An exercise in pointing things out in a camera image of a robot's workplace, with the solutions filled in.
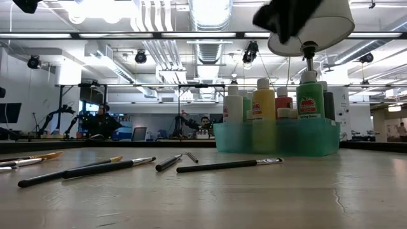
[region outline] man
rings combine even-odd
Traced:
[[[197,132],[199,130],[205,129],[209,131],[210,135],[213,135],[213,130],[212,127],[210,125],[210,120],[208,117],[204,116],[201,118],[201,125],[192,122],[191,120],[188,121],[185,118],[181,117],[182,121],[185,123],[185,125],[191,129],[194,129],[195,131],[192,133],[192,138],[196,138],[197,137]]]
[[[404,123],[400,123],[400,126],[397,128],[397,131],[399,132],[400,135],[400,141],[407,142],[407,131],[406,127],[404,127]]]
[[[106,105],[106,112],[110,110],[110,107]],[[89,120],[87,125],[90,135],[101,134],[105,139],[111,138],[113,132],[122,127],[112,116],[105,113],[104,106],[100,105],[97,115]]]

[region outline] desk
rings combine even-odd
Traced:
[[[341,149],[323,158],[285,158],[281,165],[177,174],[184,157],[155,165],[51,181],[17,183],[113,156],[125,159],[192,152],[200,164],[263,158],[215,148],[66,149],[58,159],[0,174],[2,229],[44,228],[405,228],[407,155]],[[50,153],[19,153],[17,155]]]

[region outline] workshop room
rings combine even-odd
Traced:
[[[0,0],[1,229],[405,228],[406,0]]]

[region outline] white paint bottle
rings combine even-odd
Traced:
[[[238,94],[238,86],[228,86],[228,95],[223,99],[223,122],[243,123],[243,97]]]

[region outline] green paint bottle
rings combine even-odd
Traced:
[[[325,118],[324,89],[315,71],[305,71],[297,87],[298,118]]]
[[[249,99],[247,90],[239,90],[239,95],[243,97],[243,121],[247,121],[247,112],[252,109],[252,100]]]

